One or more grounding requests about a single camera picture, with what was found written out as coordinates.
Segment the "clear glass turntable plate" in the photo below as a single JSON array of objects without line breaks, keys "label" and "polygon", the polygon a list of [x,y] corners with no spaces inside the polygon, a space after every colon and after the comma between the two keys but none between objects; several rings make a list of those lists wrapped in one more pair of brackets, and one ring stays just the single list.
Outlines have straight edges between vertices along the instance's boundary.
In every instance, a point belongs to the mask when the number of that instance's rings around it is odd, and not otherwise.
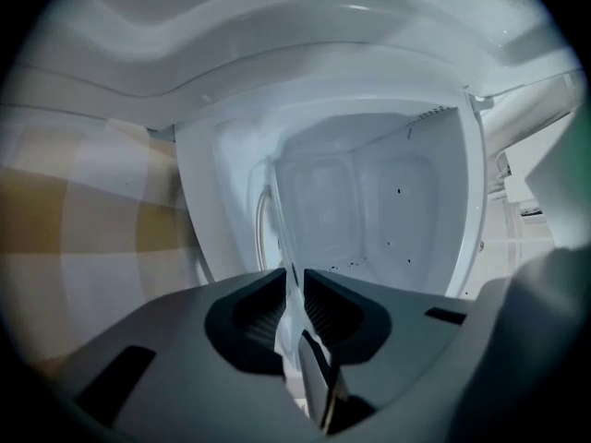
[{"label": "clear glass turntable plate", "polygon": [[274,351],[283,359],[285,386],[295,404],[322,433],[327,434],[333,405],[332,359],[305,311],[304,283],[290,251],[271,159],[256,165],[251,185],[259,188],[254,213],[258,269],[283,268],[286,272],[285,306],[275,335]]}]

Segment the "white air conditioner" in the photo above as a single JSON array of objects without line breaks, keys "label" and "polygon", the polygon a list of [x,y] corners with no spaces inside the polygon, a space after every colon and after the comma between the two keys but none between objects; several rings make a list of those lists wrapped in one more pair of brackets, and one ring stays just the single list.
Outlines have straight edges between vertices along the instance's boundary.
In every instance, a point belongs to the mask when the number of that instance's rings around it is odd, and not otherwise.
[{"label": "white air conditioner", "polygon": [[507,201],[518,208],[523,218],[543,215],[539,203],[526,182],[526,177],[539,165],[547,152],[545,149],[518,148],[516,145],[503,152],[510,171],[503,178]]}]

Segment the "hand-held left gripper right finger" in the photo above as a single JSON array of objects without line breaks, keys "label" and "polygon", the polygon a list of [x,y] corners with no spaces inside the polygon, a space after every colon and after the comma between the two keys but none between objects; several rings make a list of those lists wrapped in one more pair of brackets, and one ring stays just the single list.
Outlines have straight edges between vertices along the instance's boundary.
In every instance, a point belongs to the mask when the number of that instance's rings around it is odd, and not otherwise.
[{"label": "hand-held left gripper right finger", "polygon": [[305,443],[448,443],[462,382],[431,375],[471,304],[307,269]]}]

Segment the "white microwave oven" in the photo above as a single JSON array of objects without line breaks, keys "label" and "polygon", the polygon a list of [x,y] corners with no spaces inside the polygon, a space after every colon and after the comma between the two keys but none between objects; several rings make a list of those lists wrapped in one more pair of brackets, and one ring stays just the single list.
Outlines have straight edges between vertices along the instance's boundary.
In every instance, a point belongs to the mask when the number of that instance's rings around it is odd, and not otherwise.
[{"label": "white microwave oven", "polygon": [[582,67],[540,0],[50,0],[13,109],[175,135],[212,275],[306,269],[458,295],[481,112]]}]

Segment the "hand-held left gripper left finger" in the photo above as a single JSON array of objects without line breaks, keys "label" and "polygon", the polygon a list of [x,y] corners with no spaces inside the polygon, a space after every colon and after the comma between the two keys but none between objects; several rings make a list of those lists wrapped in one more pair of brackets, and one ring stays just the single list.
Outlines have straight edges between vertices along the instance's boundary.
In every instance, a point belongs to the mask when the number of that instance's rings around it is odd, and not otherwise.
[{"label": "hand-held left gripper left finger", "polygon": [[273,347],[284,269],[149,301],[74,352],[60,388],[116,440],[312,443]]}]

